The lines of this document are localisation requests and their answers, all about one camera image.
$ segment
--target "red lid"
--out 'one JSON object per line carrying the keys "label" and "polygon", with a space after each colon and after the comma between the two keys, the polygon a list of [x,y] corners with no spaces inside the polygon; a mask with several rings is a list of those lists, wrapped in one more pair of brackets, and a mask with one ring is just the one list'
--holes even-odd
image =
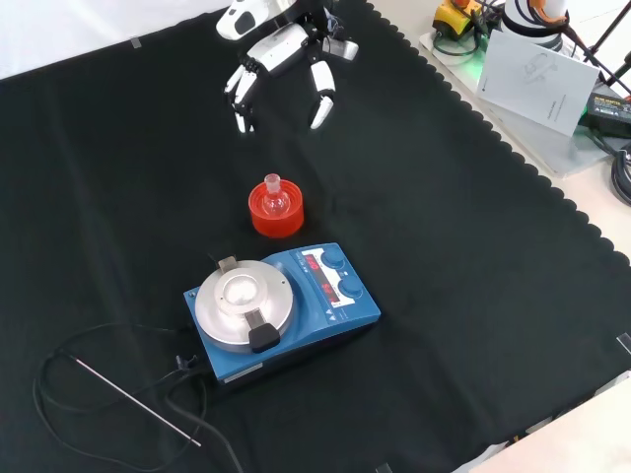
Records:
{"label": "red lid", "polygon": [[250,193],[247,204],[256,230],[270,238],[284,238],[297,232],[305,221],[303,210],[303,193],[289,180],[281,179],[280,188],[289,195],[289,210],[280,217],[268,215],[263,210],[263,197],[267,193],[265,182],[261,182]]}

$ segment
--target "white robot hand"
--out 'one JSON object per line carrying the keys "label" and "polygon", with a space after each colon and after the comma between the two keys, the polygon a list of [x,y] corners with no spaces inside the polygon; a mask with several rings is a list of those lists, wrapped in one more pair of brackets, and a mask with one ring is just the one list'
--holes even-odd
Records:
{"label": "white robot hand", "polygon": [[[324,0],[235,0],[217,24],[221,36],[239,39],[279,15],[285,21],[288,18],[296,20],[255,44],[226,84],[224,93],[231,100],[242,133],[254,131],[251,104],[259,74],[274,75],[281,66],[288,65],[305,52],[312,65],[319,95],[310,121],[311,129],[320,128],[330,114],[335,82],[328,64],[320,57],[325,53],[352,61],[359,46],[352,41],[340,40],[340,31],[344,30],[341,22],[322,6],[323,3]],[[299,10],[308,8],[308,4],[315,10]]]}

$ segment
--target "red digital display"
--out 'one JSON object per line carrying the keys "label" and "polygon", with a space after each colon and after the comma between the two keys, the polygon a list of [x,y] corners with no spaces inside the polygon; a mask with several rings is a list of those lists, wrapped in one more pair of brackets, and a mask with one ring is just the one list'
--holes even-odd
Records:
{"label": "red digital display", "polygon": [[337,294],[335,294],[333,287],[328,282],[328,279],[326,279],[326,276],[324,275],[322,268],[320,268],[319,264],[317,264],[317,261],[314,258],[314,256],[312,254],[307,254],[305,255],[305,258],[307,259],[307,264],[309,264],[309,267],[312,269],[312,272],[314,273],[315,280],[322,287],[322,290],[326,294],[326,297],[328,298],[328,300],[331,303],[339,303],[339,297],[337,296]]}
{"label": "red digital display", "polygon": [[307,262],[314,271],[318,271],[320,269],[319,264],[317,264],[317,261],[312,254],[307,255]]}

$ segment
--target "instruction manual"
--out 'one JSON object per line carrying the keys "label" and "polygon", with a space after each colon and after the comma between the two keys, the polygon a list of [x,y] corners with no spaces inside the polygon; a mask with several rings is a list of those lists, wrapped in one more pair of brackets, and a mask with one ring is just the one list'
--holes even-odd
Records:
{"label": "instruction manual", "polygon": [[495,31],[477,94],[482,99],[572,136],[596,83],[598,69]]}

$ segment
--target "robotic arm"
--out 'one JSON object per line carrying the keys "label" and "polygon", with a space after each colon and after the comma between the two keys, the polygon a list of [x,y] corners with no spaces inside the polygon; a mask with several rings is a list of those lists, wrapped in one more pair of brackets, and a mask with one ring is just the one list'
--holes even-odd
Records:
{"label": "robotic arm", "polygon": [[242,133],[254,131],[252,96],[259,74],[274,75],[290,61],[307,55],[319,98],[310,121],[311,129],[320,128],[331,110],[335,82],[324,54],[352,61],[359,46],[343,37],[343,26],[325,8],[324,0],[235,0],[217,24],[219,34],[238,40],[267,22],[278,28],[248,52],[242,64],[226,84],[224,93],[235,110]]}
{"label": "robotic arm", "polygon": [[[504,7],[502,31],[553,50],[563,47],[561,34],[552,30],[568,22],[570,0],[507,0]],[[523,28],[541,30],[539,36],[524,35]]]}
{"label": "robotic arm", "polygon": [[283,14],[298,1],[235,0],[217,23],[217,32],[225,39],[237,41],[264,23]]}

